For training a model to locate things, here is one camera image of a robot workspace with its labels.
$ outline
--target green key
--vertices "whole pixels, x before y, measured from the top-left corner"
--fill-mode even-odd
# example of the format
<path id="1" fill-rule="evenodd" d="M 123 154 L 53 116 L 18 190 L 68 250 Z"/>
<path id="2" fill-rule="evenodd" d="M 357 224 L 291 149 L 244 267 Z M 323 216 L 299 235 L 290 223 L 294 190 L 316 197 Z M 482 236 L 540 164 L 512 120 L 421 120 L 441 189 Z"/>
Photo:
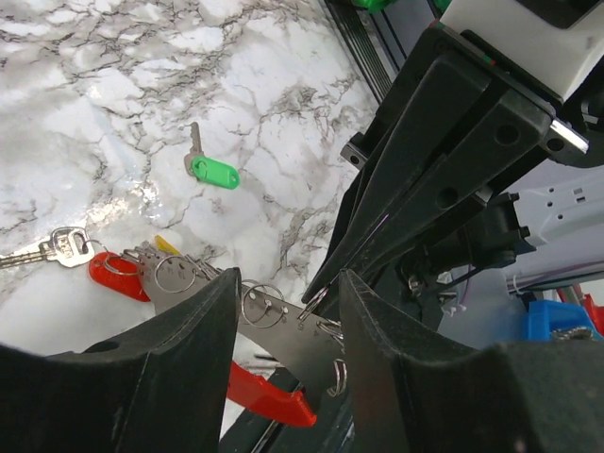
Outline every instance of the green key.
<path id="1" fill-rule="evenodd" d="M 239 174 L 237 170 L 218 160 L 198 156 L 193 159 L 191 170 L 200 181 L 227 189 L 235 189 L 239 186 Z"/>

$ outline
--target marble countertop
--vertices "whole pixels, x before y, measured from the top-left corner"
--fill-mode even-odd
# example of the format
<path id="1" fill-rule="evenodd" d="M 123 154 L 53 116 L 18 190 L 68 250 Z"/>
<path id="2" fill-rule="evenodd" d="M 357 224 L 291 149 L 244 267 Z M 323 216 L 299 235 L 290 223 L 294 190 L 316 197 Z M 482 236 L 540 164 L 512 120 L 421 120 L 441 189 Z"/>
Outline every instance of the marble countertop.
<path id="1" fill-rule="evenodd" d="M 60 226 L 113 251 L 161 234 L 299 300 L 355 174 L 340 149 L 377 107 L 318 0 L 8 0 L 0 37 L 0 254 Z M 192 121 L 235 191 L 185 173 Z M 152 315 L 86 266 L 0 271 L 0 342 L 26 351 Z"/>

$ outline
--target key tag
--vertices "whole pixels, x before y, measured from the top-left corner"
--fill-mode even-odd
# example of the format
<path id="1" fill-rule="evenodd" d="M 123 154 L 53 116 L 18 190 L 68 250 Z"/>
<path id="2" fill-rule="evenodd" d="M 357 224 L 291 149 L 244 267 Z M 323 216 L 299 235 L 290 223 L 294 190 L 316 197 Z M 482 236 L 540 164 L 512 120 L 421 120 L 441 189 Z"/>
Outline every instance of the key tag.
<path id="1" fill-rule="evenodd" d="M 136 264 L 120 258 L 115 253 L 96 254 L 88 265 L 88 273 L 92 280 L 113 291 L 141 302 L 150 301 L 139 281 Z"/>
<path id="2" fill-rule="evenodd" d="M 193 174 L 200 181 L 208 182 L 214 186 L 233 190 L 239 186 L 237 170 L 218 160 L 199 156 L 191 164 Z"/>

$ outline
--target silver key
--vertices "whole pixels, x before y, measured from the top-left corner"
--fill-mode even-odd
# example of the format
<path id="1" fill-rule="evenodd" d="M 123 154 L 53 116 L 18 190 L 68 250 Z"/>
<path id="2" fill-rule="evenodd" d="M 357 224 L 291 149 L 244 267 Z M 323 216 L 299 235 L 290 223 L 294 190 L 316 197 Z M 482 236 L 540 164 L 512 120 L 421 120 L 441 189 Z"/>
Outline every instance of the silver key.
<path id="1" fill-rule="evenodd" d="M 185 169 L 191 176 L 195 176 L 193 173 L 193 159 L 204 155 L 203 149 L 201 149 L 201 135 L 199 134 L 199 124 L 196 121 L 191 123 L 191 139 L 193 140 L 193 146 L 189 150 L 189 154 L 185 156 Z"/>
<path id="2" fill-rule="evenodd" d="M 50 237 L 40 241 L 38 251 L 7 255 L 0 258 L 0 269 L 21 266 L 30 262 L 58 261 L 65 267 L 76 267 L 94 258 L 86 229 L 80 226 L 63 226 L 55 229 Z"/>

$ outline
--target white marble table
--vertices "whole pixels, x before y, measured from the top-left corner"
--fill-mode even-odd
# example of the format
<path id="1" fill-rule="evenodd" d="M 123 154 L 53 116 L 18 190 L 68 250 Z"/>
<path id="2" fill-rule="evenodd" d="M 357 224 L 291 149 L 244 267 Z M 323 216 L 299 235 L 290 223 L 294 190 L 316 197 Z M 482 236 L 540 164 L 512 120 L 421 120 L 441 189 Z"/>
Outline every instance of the white marble table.
<path id="1" fill-rule="evenodd" d="M 115 251 L 160 233 L 299 300 L 354 175 L 339 151 L 376 108 L 318 0 L 7 0 L 0 68 L 1 254 L 59 226 Z M 186 175 L 191 121 L 235 191 Z M 86 266 L 0 271 L 0 342 L 26 351 L 152 315 Z"/>

